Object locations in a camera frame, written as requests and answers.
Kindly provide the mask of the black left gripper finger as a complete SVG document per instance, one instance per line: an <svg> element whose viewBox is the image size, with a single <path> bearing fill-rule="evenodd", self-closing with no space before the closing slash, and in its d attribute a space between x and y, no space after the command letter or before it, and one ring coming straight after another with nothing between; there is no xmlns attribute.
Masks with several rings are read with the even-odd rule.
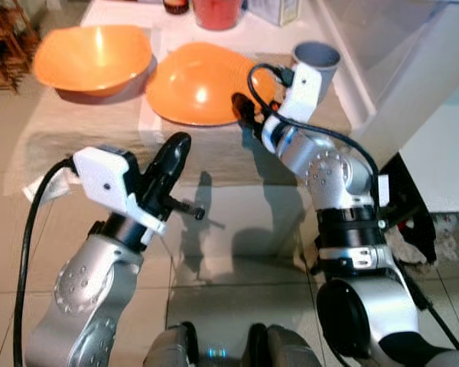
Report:
<svg viewBox="0 0 459 367"><path fill-rule="evenodd" d="M170 136L146 168L143 199L162 200L170 195L190 154L191 136L177 132Z"/></svg>

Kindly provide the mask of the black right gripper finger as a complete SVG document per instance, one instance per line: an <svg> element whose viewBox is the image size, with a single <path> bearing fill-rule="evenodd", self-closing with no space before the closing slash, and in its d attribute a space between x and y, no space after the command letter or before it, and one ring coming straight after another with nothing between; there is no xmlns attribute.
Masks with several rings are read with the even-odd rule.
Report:
<svg viewBox="0 0 459 367"><path fill-rule="evenodd" d="M232 95L233 114L240 125L253 125L255 122L255 104L243 93Z"/></svg>

